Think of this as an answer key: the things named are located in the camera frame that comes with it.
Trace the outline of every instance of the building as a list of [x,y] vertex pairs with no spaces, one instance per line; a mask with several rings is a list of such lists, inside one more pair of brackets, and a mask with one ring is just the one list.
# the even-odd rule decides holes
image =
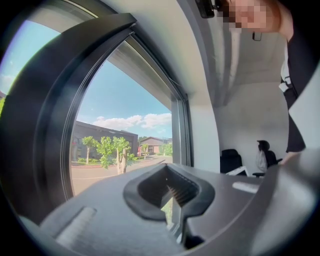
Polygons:
[[149,153],[160,153],[160,146],[163,144],[172,144],[172,138],[147,137],[140,140],[140,145],[148,144]]
[[6,94],[4,94],[2,91],[0,91],[0,100],[2,99],[2,98],[5,98],[7,95]]
[[[82,139],[84,137],[92,136],[98,142],[101,137],[124,137],[130,144],[130,154],[137,155],[138,151],[138,135],[124,130],[112,130],[104,127],[95,126],[92,124],[75,121],[73,129],[71,160],[77,161],[79,158],[87,158],[87,146],[83,145]],[[97,153],[95,148],[92,148],[89,153],[89,158],[99,159],[101,156]]]

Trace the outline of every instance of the person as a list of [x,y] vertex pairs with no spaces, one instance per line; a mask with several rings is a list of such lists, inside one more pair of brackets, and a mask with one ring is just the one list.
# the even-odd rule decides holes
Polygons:
[[[281,84],[290,109],[308,84],[320,59],[319,41],[315,38],[317,29],[313,28],[319,23],[317,8],[309,1],[223,0],[221,10],[229,22],[235,23],[236,28],[260,33],[280,33],[284,36],[287,41],[284,65],[287,65],[289,77],[282,77]],[[304,140],[289,115],[287,155],[279,164],[285,164],[305,147]]]

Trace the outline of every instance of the concrete ceiling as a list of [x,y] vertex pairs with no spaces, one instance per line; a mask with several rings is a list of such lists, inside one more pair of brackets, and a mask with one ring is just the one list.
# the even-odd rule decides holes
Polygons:
[[277,33],[265,33],[254,41],[253,33],[240,34],[240,53],[235,84],[271,83],[280,81],[284,61],[285,40]]

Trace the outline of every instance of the white cloud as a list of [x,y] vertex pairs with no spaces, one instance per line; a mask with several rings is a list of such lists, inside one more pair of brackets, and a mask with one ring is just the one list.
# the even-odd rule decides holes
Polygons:
[[158,130],[158,134],[163,134],[166,132],[166,129],[161,129],[161,130]]
[[[145,116],[133,115],[128,118],[109,118],[99,116],[93,125],[105,127],[113,130],[127,130],[130,127],[141,125],[145,129],[155,129],[159,126],[171,124],[171,113],[164,114],[147,114]],[[160,129],[159,134],[166,132],[165,129]]]
[[147,114],[142,120],[142,128],[154,129],[156,126],[171,124],[171,113]]
[[4,94],[8,94],[9,89],[11,88],[12,83],[16,79],[13,75],[0,75],[0,91]]
[[95,126],[105,127],[113,130],[126,130],[129,127],[138,125],[141,123],[141,115],[133,115],[128,118],[110,118],[105,119],[103,116],[99,116],[93,124]]

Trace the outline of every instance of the road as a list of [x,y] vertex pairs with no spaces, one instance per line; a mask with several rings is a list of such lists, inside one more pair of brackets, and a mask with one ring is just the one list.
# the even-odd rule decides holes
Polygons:
[[[155,165],[158,163],[172,163],[171,156],[149,156],[146,160],[140,160],[138,163],[130,165],[126,168],[127,172],[134,171],[136,169]],[[85,166],[72,166],[71,167],[71,179],[74,195],[78,195],[85,189],[89,188],[94,183],[106,179],[111,176],[117,175],[117,168],[110,166],[109,169],[85,167]]]

